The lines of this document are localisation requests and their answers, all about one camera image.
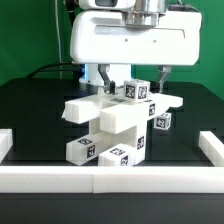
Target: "black tabletop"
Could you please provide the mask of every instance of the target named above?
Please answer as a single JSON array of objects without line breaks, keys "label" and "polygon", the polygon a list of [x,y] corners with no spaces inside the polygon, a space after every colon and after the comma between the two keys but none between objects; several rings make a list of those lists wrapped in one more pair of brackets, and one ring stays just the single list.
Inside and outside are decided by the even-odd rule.
[{"label": "black tabletop", "polygon": [[[12,128],[14,138],[1,165],[73,166],[66,143],[86,135],[88,123],[62,119],[64,102],[91,94],[72,80],[15,79],[0,87],[0,128]],[[196,83],[167,82],[164,94],[184,104],[169,110],[168,131],[148,122],[139,166],[212,166],[198,147],[199,132],[224,140],[224,101]],[[223,209],[222,194],[0,194],[1,223],[223,223]]]}]

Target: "green wall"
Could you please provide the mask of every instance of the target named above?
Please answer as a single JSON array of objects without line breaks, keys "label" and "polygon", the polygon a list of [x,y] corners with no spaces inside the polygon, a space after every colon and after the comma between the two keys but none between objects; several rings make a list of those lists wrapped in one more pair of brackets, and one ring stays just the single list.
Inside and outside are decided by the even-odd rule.
[{"label": "green wall", "polygon": [[[71,28],[62,2],[59,0],[63,60],[69,60]],[[201,83],[224,99],[223,0],[183,2],[203,13],[200,59],[192,67],[174,67],[169,80]],[[59,61],[54,0],[1,0],[0,10],[0,85],[13,78],[25,77],[42,65]],[[135,76],[155,80],[156,68],[135,66]]]}]

